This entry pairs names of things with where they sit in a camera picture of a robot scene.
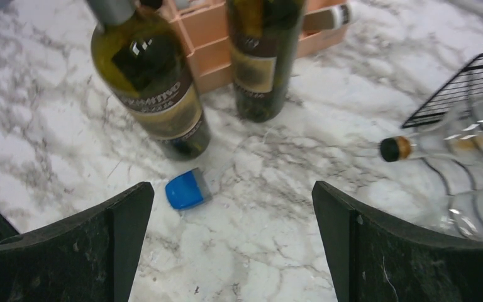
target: wire basket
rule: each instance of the wire basket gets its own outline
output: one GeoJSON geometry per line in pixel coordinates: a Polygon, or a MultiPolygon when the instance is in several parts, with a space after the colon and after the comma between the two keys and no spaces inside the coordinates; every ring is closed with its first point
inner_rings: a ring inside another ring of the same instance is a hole
{"type": "Polygon", "coordinates": [[[476,56],[434,93],[401,126],[412,128],[434,124],[452,106],[483,94],[483,53],[476,56]]]}

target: wine bottle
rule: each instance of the wine bottle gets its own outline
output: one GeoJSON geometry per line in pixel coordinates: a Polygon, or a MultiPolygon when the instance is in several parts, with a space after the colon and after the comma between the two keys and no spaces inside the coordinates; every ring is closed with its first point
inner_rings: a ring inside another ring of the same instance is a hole
{"type": "Polygon", "coordinates": [[[438,199],[412,222],[454,237],[483,241],[483,189],[438,199]]]}
{"type": "Polygon", "coordinates": [[[379,150],[386,162],[438,157],[483,165],[483,96],[462,101],[423,131],[384,139],[379,150]]]}
{"type": "Polygon", "coordinates": [[[166,157],[193,159],[211,135],[186,62],[169,23],[130,0],[86,0],[97,19],[94,66],[166,157]]]}
{"type": "Polygon", "coordinates": [[[236,107],[242,118],[277,116],[286,97],[305,0],[226,0],[236,107]]]}

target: marble countertop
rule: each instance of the marble countertop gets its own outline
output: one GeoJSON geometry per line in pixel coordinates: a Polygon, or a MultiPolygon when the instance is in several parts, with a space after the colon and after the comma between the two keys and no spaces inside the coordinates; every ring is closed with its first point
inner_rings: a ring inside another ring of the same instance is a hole
{"type": "Polygon", "coordinates": [[[240,121],[230,87],[206,94],[213,143],[173,163],[95,73],[83,0],[15,0],[0,12],[0,211],[27,232],[149,181],[132,301],[336,301],[314,183],[405,219],[443,196],[424,162],[383,163],[375,147],[483,52],[483,20],[445,1],[360,2],[343,43],[297,60],[276,119],[240,121]],[[168,179],[233,154],[212,202],[169,206],[168,179]]]}

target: gold foil neck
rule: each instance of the gold foil neck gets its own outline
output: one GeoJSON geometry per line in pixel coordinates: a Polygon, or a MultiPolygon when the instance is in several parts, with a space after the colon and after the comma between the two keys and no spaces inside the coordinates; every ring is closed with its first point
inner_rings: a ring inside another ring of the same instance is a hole
{"type": "Polygon", "coordinates": [[[399,147],[399,160],[407,159],[412,153],[412,145],[406,137],[396,137],[395,141],[399,147]]]}

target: blue bottle cap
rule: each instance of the blue bottle cap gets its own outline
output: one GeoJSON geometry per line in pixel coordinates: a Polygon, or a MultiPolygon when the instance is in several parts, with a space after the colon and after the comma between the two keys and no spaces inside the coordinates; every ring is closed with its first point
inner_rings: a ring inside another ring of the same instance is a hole
{"type": "Polygon", "coordinates": [[[183,173],[165,185],[167,200],[176,210],[198,206],[210,198],[210,191],[199,168],[183,173]]]}

